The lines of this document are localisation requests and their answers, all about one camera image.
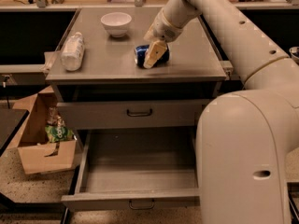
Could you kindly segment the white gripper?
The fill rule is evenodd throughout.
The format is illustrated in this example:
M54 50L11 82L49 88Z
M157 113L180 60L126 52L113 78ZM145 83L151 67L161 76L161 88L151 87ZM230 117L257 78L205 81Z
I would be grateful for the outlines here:
M182 29L174 26L164 15L164 10L161 9L144 35L146 41L152 42L146 51L143 66L150 69L155 65L167 51L166 43L175 41L181 33Z

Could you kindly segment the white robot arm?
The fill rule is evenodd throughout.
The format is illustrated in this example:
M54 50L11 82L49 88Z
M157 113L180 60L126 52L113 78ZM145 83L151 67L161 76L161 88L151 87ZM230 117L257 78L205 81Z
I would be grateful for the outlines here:
M244 84L210 102L199 119L202 224L291 224L285 159L299 146L299 66L228 0L169 0L145 35L145 67L197 14Z

